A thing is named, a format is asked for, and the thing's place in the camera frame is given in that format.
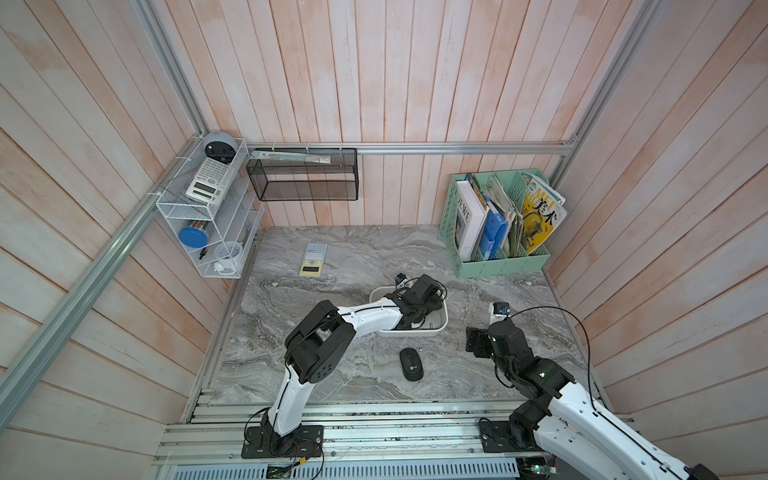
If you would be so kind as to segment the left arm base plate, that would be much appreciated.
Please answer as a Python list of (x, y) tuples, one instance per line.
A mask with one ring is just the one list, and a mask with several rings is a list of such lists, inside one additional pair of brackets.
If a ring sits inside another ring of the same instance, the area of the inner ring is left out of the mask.
[(321, 456), (324, 428), (300, 425), (286, 436), (280, 436), (269, 424), (248, 427), (241, 450), (243, 459), (312, 458)]

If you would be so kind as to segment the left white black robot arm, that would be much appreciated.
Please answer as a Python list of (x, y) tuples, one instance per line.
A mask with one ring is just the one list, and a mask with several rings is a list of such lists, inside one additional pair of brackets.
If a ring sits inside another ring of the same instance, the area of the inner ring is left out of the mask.
[(314, 386), (337, 367), (354, 340), (385, 331), (411, 331), (443, 310), (448, 290), (427, 274), (405, 279), (367, 304), (341, 307), (317, 303), (287, 336), (284, 377), (261, 426), (279, 438), (289, 436), (301, 418)]

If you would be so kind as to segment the black mouse with logo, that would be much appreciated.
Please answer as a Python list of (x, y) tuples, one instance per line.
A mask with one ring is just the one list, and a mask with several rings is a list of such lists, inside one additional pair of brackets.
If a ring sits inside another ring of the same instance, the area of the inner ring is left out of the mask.
[(410, 382), (420, 381), (424, 376), (422, 360), (416, 349), (408, 347), (399, 352), (401, 370), (406, 380)]

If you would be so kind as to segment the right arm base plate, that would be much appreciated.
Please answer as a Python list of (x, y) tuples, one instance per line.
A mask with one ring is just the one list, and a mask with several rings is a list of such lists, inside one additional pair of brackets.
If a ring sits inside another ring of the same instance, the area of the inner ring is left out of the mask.
[(534, 424), (525, 419), (492, 421), (481, 417), (477, 426), (484, 453), (547, 452), (541, 440), (552, 440), (561, 434), (556, 424)]

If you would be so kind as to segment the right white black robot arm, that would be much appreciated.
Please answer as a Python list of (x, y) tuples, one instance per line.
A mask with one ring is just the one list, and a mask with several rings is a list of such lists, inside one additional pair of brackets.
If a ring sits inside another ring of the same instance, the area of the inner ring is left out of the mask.
[(526, 398), (505, 421), (478, 420), (484, 452), (540, 450), (589, 479), (717, 477), (663, 451), (595, 401), (565, 368), (534, 355), (511, 319), (467, 328), (465, 349), (492, 360), (494, 372)]

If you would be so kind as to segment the white plastic storage box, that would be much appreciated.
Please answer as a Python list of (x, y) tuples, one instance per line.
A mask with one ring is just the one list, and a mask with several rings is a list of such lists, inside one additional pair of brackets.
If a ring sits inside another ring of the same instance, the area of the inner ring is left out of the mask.
[[(369, 302), (373, 303), (384, 297), (385, 294), (392, 293), (394, 286), (381, 286), (375, 288), (369, 295)], [(447, 304), (439, 310), (435, 310), (427, 315), (424, 322), (416, 329), (411, 330), (389, 330), (378, 331), (377, 335), (382, 337), (432, 337), (441, 333), (448, 325)]]

